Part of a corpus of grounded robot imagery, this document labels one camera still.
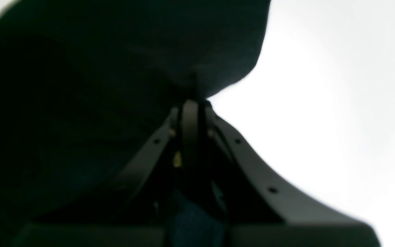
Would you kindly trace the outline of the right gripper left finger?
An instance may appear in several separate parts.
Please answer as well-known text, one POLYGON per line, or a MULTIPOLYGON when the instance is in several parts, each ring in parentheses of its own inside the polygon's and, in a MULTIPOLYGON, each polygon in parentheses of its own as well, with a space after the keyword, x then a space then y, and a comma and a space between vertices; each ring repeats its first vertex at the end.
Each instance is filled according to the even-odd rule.
POLYGON ((167 247, 159 205, 172 170, 196 163, 198 103, 165 123, 111 180, 27 224, 14 247, 167 247))

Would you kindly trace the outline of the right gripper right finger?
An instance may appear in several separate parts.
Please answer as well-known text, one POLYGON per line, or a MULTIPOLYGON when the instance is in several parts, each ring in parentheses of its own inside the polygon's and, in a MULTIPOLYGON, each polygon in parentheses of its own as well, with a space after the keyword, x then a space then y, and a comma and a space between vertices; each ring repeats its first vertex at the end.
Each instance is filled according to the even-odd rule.
POLYGON ((275 172, 209 102, 200 106, 229 247, 379 247, 374 230, 308 196, 275 172))

